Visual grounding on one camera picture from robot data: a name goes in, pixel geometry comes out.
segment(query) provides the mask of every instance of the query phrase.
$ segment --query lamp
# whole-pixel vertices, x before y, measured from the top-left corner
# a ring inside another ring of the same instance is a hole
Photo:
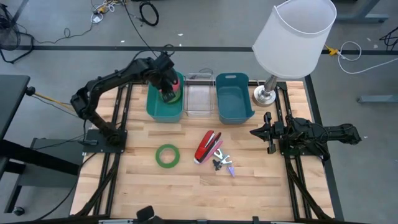
[[[330,0],[289,0],[274,6],[252,49],[271,77],[254,90],[254,102],[275,100],[277,77],[302,78],[318,63],[337,11]]]

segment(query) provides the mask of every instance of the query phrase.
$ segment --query teal plastic basket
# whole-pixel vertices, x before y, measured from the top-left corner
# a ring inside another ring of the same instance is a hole
[[[223,124],[243,124],[254,115],[248,83],[249,77],[243,73],[222,73],[216,77],[218,114]]]
[[[181,97],[174,103],[165,103],[160,98],[159,90],[148,85],[147,113],[160,123],[177,123],[182,117],[184,102],[184,76],[177,72],[180,79]]]

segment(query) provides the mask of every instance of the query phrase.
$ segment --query wooden table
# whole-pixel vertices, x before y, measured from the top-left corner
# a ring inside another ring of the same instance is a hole
[[[303,83],[287,82],[287,86],[293,115],[311,119]],[[250,86],[249,92],[253,90],[254,86]],[[98,114],[108,121],[116,92],[113,89],[104,93],[97,108]],[[268,155],[267,143],[249,133],[264,124],[266,111],[272,113],[273,121],[277,119],[275,106],[261,108],[252,102],[256,113],[242,125],[221,124],[217,107],[209,118],[184,114],[179,123],[162,124],[146,113],[146,98],[147,87],[134,85],[126,125],[127,146],[121,156],[111,218],[135,218],[139,209],[152,205],[155,214],[164,219],[252,220],[253,216],[270,221],[294,219],[284,158],[279,151]],[[211,161],[200,166],[193,163],[197,146],[209,129],[222,132],[221,148],[231,156],[235,178],[225,167],[216,172]],[[161,168],[155,161],[155,152],[163,144],[179,148],[180,162],[174,168]],[[82,168],[71,214],[79,211],[97,188],[102,162],[103,154],[98,154]],[[321,160],[303,156],[302,164],[308,191],[325,213],[333,217]],[[300,214],[304,217],[302,197],[296,191]],[[105,201],[100,213],[104,212]]]

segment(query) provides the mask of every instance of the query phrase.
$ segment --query clear plastic container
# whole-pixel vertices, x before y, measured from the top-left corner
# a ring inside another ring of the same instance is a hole
[[[207,117],[214,110],[214,77],[209,73],[189,73],[185,77],[184,110],[188,116]]]

